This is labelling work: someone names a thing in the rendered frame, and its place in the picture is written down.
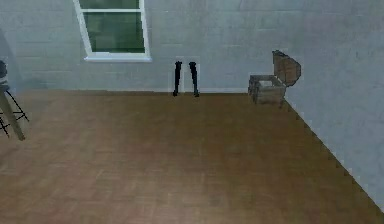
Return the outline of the tall black boot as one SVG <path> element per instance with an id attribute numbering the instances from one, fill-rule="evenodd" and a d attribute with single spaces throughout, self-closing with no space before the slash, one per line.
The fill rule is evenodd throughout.
<path id="1" fill-rule="evenodd" d="M 191 71 L 191 77 L 193 81 L 193 93 L 195 97 L 199 97 L 198 87 L 197 87 L 197 67 L 196 62 L 189 62 L 189 67 Z"/>

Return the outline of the white framed window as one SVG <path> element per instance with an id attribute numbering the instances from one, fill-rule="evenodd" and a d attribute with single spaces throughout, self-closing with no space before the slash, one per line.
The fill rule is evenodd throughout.
<path id="1" fill-rule="evenodd" d="M 72 0 L 88 62 L 152 61 L 145 0 Z"/>

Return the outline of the open grey wooden chest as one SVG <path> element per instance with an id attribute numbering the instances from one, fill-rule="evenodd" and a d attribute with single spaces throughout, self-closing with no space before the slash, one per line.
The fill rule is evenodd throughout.
<path id="1" fill-rule="evenodd" d="M 287 88 L 295 85 L 301 77 L 301 64 L 284 52 L 273 50 L 272 60 L 272 74 L 249 77 L 248 95 L 255 104 L 282 106 Z"/>

